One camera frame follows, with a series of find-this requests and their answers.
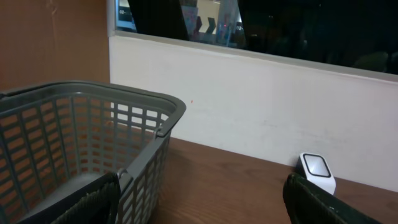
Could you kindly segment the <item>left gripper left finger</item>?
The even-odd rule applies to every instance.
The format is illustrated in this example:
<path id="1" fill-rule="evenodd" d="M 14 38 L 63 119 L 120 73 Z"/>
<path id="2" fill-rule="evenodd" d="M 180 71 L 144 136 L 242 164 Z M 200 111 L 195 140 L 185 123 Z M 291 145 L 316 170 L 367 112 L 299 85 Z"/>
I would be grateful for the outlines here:
<path id="1" fill-rule="evenodd" d="M 120 196 L 119 177 L 114 172 L 78 175 L 62 184 L 18 222 L 114 223 Z"/>

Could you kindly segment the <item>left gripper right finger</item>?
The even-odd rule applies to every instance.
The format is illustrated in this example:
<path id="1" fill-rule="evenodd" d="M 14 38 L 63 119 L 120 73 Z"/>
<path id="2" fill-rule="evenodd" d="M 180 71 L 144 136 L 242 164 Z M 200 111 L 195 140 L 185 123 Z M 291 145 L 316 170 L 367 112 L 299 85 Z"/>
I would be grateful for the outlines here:
<path id="1" fill-rule="evenodd" d="M 296 173 L 288 175 L 283 199 L 292 223 L 378 223 Z"/>

